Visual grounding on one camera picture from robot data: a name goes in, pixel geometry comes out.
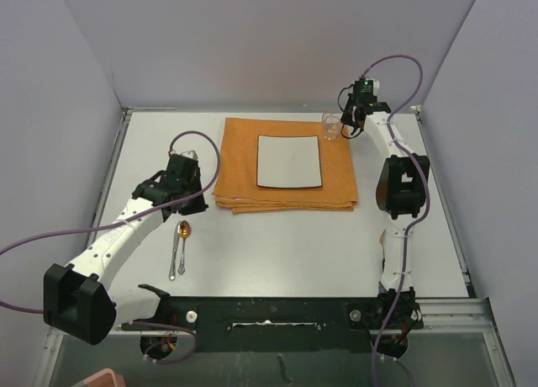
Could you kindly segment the clear drinking glass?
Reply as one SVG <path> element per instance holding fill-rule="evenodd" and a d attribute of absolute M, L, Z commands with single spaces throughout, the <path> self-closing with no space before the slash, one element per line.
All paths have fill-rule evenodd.
<path fill-rule="evenodd" d="M 323 113 L 322 115 L 322 131 L 323 137 L 326 140 L 335 140 L 340 135 L 341 113 Z"/>

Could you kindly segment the copper bowl spoon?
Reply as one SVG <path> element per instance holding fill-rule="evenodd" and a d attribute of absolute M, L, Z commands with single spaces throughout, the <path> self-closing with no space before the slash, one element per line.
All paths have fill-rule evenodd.
<path fill-rule="evenodd" d="M 182 276 L 186 272 L 186 269 L 185 269 L 186 240 L 191 235 L 191 233 L 192 233 L 192 228 L 190 224 L 186 220 L 183 220 L 180 223 L 179 230 L 178 230 L 178 234 L 182 240 L 182 250 L 181 250 L 180 262 L 179 262 L 179 266 L 177 270 L 180 276 Z"/>

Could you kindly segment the orange cloth placemat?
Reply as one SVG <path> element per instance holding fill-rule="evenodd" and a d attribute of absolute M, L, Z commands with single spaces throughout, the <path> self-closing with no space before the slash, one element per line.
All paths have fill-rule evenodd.
<path fill-rule="evenodd" d="M 229 117 L 215 203 L 233 213 L 349 211 L 358 204 L 348 140 L 327 140 L 320 121 Z"/>

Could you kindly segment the white square plate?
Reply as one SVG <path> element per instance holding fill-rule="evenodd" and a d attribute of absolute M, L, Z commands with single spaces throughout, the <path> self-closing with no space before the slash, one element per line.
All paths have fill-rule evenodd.
<path fill-rule="evenodd" d="M 322 184 L 318 136 L 258 136 L 257 186 L 300 189 Z"/>

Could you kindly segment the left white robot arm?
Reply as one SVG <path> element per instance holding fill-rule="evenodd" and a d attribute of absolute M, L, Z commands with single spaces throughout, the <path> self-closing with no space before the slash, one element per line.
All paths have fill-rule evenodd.
<path fill-rule="evenodd" d="M 143 240 L 173 214 L 207 209 L 201 192 L 195 151 L 173 152 L 166 169 L 140 183 L 114 224 L 67 265 L 52 265 L 44 275 L 45 324 L 91 345 L 114 326 L 142 320 L 153 329 L 165 326 L 171 308 L 161 302 L 166 292 L 141 284 L 113 293 L 119 270 Z"/>

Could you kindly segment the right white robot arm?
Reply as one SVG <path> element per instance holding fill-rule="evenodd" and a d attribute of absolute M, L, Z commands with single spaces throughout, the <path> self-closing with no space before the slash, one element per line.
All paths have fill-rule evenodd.
<path fill-rule="evenodd" d="M 377 207 L 386 215 L 380 283 L 391 298 L 378 301 L 373 314 L 380 325 L 394 326 L 404 317 L 399 298 L 414 287 L 410 249 L 414 227 L 430 211 L 430 160 L 413 151 L 392 123 L 388 106 L 373 96 L 349 94 L 340 121 L 352 128 L 349 138 L 367 134 L 383 158 L 376 188 Z"/>

